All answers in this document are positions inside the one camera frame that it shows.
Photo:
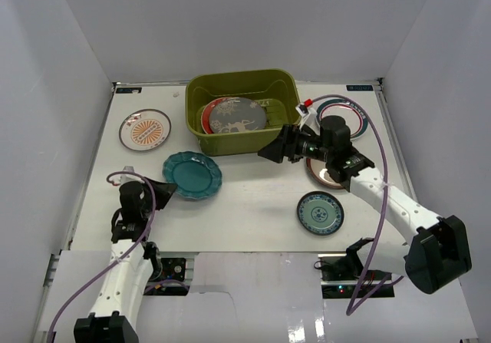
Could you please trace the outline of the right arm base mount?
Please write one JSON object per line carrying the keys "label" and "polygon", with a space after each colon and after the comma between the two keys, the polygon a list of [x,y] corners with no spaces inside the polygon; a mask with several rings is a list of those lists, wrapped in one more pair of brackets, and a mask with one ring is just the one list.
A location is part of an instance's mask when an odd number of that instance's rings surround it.
{"label": "right arm base mount", "polygon": [[[322,298],[341,300],[350,299],[354,294],[363,266],[358,271],[357,266],[350,263],[345,252],[330,252],[319,255],[313,268],[320,272]],[[390,285],[393,282],[392,275],[373,269],[367,271],[357,298],[365,297],[385,275],[389,275],[388,280],[370,298],[394,298],[394,287]]]}

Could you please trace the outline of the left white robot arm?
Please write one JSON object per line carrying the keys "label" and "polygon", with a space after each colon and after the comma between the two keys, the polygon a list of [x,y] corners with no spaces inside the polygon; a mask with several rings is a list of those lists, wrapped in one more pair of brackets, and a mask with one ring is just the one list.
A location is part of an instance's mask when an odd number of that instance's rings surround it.
{"label": "left white robot arm", "polygon": [[162,272],[158,248],[148,240],[155,212],[177,185],[146,177],[119,185],[120,208],[111,220],[109,269],[86,318],[74,324],[76,342],[138,342],[137,316],[145,287]]}

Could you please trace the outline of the orange sunburst plate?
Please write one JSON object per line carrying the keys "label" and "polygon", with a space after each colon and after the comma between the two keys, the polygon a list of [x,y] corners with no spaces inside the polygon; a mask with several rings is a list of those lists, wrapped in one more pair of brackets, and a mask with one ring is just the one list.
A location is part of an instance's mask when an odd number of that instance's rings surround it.
{"label": "orange sunburst plate", "polygon": [[121,123],[118,137],[120,143],[134,152],[147,152],[162,146],[172,129],[169,117],[157,109],[138,110]]}

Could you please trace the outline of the red and teal plate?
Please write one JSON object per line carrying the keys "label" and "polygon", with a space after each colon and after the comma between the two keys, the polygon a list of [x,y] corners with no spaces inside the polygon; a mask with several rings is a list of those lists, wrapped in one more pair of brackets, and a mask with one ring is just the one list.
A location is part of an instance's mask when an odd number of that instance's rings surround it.
{"label": "red and teal plate", "polygon": [[202,125],[202,129],[206,134],[213,134],[213,130],[211,129],[209,125],[209,116],[213,109],[216,107],[216,105],[222,103],[223,101],[226,101],[229,99],[229,97],[219,97],[214,99],[213,101],[209,102],[203,109],[203,112],[201,114],[200,122]]}

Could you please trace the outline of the white plate striped rim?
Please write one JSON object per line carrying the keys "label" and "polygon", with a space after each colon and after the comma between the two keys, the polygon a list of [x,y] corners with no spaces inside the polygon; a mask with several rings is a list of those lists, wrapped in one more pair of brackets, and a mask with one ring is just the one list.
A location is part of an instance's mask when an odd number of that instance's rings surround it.
{"label": "white plate striped rim", "polygon": [[343,117],[345,123],[350,128],[351,139],[355,140],[361,137],[368,129],[366,115],[351,102],[344,98],[329,98],[322,102],[316,109],[316,120],[318,124],[321,119],[327,116],[335,115]]}

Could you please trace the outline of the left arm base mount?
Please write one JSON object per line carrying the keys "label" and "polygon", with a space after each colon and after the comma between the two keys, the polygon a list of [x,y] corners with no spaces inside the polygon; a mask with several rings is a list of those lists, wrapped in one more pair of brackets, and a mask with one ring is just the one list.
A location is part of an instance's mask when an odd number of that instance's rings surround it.
{"label": "left arm base mount", "polygon": [[184,257],[162,258],[161,272],[146,287],[144,295],[186,296],[193,278],[194,260]]}

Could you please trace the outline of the teal scalloped plate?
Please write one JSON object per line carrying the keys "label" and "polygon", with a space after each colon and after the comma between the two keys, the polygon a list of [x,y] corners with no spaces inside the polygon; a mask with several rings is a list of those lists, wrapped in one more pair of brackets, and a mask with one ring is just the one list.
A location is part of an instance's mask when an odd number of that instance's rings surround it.
{"label": "teal scalloped plate", "polygon": [[163,163],[163,177],[177,185],[176,192],[187,200],[215,196],[222,186],[222,171],[214,160],[197,152],[170,155]]}

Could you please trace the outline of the left blue table label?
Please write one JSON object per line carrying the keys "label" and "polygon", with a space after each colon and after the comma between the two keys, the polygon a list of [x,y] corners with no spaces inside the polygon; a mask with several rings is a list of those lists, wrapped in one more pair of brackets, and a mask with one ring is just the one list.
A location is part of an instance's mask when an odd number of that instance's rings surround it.
{"label": "left blue table label", "polygon": [[142,91],[141,87],[117,87],[115,90],[116,94],[140,94]]}

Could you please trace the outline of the right blue table label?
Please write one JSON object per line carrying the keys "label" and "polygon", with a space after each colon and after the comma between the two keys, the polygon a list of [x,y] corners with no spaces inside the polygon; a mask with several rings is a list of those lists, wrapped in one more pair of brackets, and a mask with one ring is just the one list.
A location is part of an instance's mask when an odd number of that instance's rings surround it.
{"label": "right blue table label", "polygon": [[374,88],[369,84],[347,84],[347,91],[373,91]]}

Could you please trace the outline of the green plastic bin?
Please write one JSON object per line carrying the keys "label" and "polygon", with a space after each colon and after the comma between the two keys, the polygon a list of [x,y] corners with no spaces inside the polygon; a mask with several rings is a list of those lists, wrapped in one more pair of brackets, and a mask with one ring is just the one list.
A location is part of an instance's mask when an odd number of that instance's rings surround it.
{"label": "green plastic bin", "polygon": [[[201,116],[209,103],[221,97],[246,97],[265,108],[263,130],[208,134]],[[189,131],[208,156],[255,153],[274,140],[283,125],[299,122],[299,96],[294,78],[281,69],[204,74],[186,86],[185,117]]]}

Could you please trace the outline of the blue table label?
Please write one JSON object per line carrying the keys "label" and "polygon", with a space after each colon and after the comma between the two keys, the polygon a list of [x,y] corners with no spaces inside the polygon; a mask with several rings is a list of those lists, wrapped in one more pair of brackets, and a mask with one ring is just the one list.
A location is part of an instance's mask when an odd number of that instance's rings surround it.
{"label": "blue table label", "polygon": [[369,84],[347,84],[347,91],[373,91],[374,88]]}
{"label": "blue table label", "polygon": [[115,90],[116,94],[140,94],[142,91],[141,87],[117,87]]}

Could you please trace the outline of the dark red rimmed plate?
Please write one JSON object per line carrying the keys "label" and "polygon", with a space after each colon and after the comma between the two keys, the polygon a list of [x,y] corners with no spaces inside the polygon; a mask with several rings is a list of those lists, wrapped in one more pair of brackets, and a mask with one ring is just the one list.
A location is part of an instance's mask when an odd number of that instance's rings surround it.
{"label": "dark red rimmed plate", "polygon": [[342,190],[344,187],[336,183],[328,174],[328,171],[325,167],[325,164],[320,160],[313,160],[311,158],[305,159],[305,165],[308,173],[311,177],[320,183],[322,186],[325,186],[332,190]]}

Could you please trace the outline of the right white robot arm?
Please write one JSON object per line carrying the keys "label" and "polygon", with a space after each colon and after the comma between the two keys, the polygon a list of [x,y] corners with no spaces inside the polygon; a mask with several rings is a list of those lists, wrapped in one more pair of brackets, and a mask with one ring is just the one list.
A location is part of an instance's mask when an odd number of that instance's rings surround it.
{"label": "right white robot arm", "polygon": [[402,246],[384,246],[373,238],[360,239],[347,247],[331,271],[362,281],[375,268],[407,277],[420,291],[433,294],[471,270],[463,221],[456,216],[444,218],[389,185],[374,163],[353,146],[344,118],[323,118],[319,134],[286,124],[258,155],[275,163],[302,158],[323,162],[336,183],[377,210],[405,240]]}

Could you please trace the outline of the grey deer plate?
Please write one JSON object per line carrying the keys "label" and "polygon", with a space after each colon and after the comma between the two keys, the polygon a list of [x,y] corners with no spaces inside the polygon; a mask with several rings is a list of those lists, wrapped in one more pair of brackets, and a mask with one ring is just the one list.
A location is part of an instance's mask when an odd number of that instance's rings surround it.
{"label": "grey deer plate", "polygon": [[262,130],[267,122],[262,106],[246,97],[228,97],[209,114],[209,128],[214,134]]}

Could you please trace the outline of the small blue patterned plate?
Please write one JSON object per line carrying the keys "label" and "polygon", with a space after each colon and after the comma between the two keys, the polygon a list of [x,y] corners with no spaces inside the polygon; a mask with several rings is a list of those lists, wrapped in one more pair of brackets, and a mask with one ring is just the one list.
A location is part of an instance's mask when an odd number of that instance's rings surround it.
{"label": "small blue patterned plate", "polygon": [[344,208],[330,193],[312,191],[306,193],[296,207],[300,224],[316,236],[330,236],[344,223]]}

